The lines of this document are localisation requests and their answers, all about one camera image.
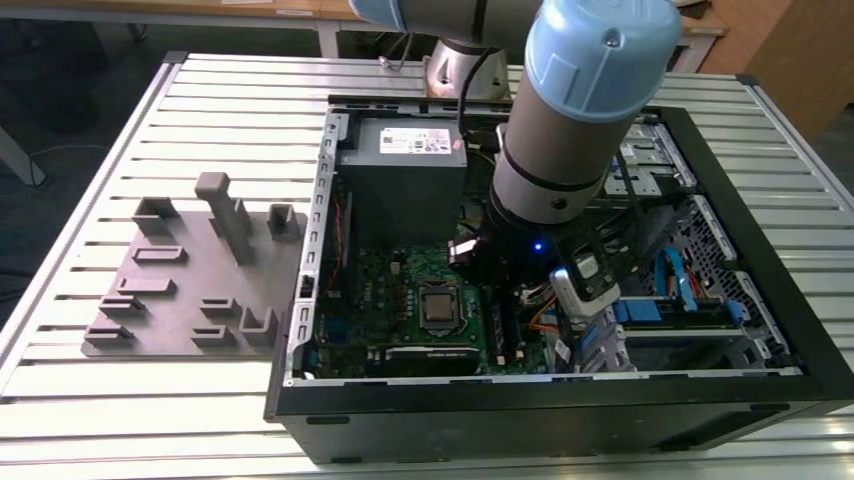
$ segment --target wooden desk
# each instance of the wooden desk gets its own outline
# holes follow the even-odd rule
[[[31,8],[269,17],[322,17],[324,4],[325,0],[274,0],[242,5],[223,5],[221,0],[0,0],[0,6]]]
[[[321,52],[338,58],[337,34],[388,31],[357,17],[349,0],[274,0],[273,3],[223,5],[221,0],[0,0],[0,18],[77,20],[114,23],[305,28],[318,31]],[[728,25],[714,10],[701,20],[684,17],[684,53],[674,71],[700,69]]]

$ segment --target black cable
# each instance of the black cable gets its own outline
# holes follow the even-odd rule
[[[469,95],[469,88],[472,87],[472,82],[476,79],[478,70],[481,70],[481,67],[486,63],[486,59],[490,57],[490,55],[493,55],[493,53],[496,53],[496,50],[492,48],[488,48],[481,54],[481,57],[478,57],[478,61],[472,67],[472,71],[469,72],[469,75],[466,75],[466,81],[464,82],[464,89],[460,92],[460,102],[457,104],[457,126],[460,128],[460,133],[464,136],[464,138],[469,136],[466,134],[468,131],[466,131],[466,125],[464,121],[464,117],[466,115],[466,96]]]
[[[478,0],[476,4],[476,20],[472,22],[472,41],[484,43],[484,24],[486,23],[486,9],[489,0]]]
[[[460,222],[458,225],[464,227],[466,230],[469,230],[472,233],[474,233],[476,235],[478,234],[478,229],[472,225],[469,225],[468,223]]]
[[[401,60],[398,62],[398,66],[396,67],[392,64],[390,57],[392,57],[392,54],[398,49],[398,46],[401,45],[401,42],[405,39],[406,39],[406,47],[404,47],[404,55],[401,56]],[[384,58],[386,59],[385,67],[389,70],[392,70],[393,72],[400,72],[401,70],[404,70],[404,66],[406,65],[406,59],[410,56],[410,50],[413,49],[414,41],[416,41],[416,34],[414,33],[408,33],[408,34],[402,35],[401,38],[398,38],[398,40],[396,41],[396,43],[392,46],[392,48],[389,49],[389,54],[384,56]]]

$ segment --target sticker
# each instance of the sticker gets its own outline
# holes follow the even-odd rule
[[[386,128],[380,134],[380,153],[450,155],[452,131],[445,128]]]
[[[556,353],[561,356],[565,362],[570,361],[570,347],[566,346],[564,340],[558,339],[556,342]]]
[[[290,15],[291,17],[314,17],[312,10],[277,10],[277,15]]]

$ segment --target aluminum table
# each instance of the aluminum table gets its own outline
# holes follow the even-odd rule
[[[225,171],[250,210],[294,202],[306,211],[328,95],[424,91],[421,64],[393,73],[361,60],[169,58],[0,335],[0,478],[854,476],[854,408],[708,452],[317,466],[262,420],[269,362],[86,358],[83,332],[137,233],[139,198],[203,209],[197,175]],[[761,88],[731,76],[670,75],[654,104],[690,111],[852,362],[852,196]]]

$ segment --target black wire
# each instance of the black wire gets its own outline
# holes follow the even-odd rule
[[[472,71],[469,72],[469,75],[466,75],[466,81],[464,82],[464,89],[460,92],[460,102],[457,104],[457,126],[460,128],[460,133],[464,136],[464,138],[469,136],[466,134],[466,125],[464,121],[464,117],[466,115],[466,96],[469,95],[469,88],[472,88],[472,82],[476,79],[478,70],[481,70],[481,67],[486,63],[486,59],[490,57],[490,55],[493,55],[493,53],[496,53],[496,50],[492,48],[488,48],[481,54],[481,57],[478,57],[478,61],[472,67]]]
[[[472,225],[469,225],[468,223],[461,222],[460,226],[464,227],[466,230],[469,230],[476,235],[478,234],[478,229],[476,227],[473,227]]]
[[[398,45],[401,45],[401,41],[406,38],[406,47],[404,47],[404,54],[401,55],[401,60],[398,61],[398,66],[394,66],[392,64],[392,54],[394,53],[396,49],[398,48]],[[408,33],[406,35],[404,35],[398,41],[396,42],[396,44],[393,45],[392,49],[389,50],[389,55],[386,55],[386,59],[389,60],[388,66],[386,68],[389,70],[392,70],[393,72],[400,72],[401,70],[404,70],[404,66],[406,65],[406,59],[410,56],[410,50],[413,49],[413,43],[416,41],[416,34],[414,33]]]
[[[397,40],[396,43],[392,44],[392,48],[389,48],[389,50],[386,50],[386,55],[384,55],[386,58],[392,57],[392,54],[396,53],[396,50],[398,49],[398,46],[401,46],[401,43],[404,42],[404,40],[410,36],[409,33],[405,33],[404,35],[401,35]]]

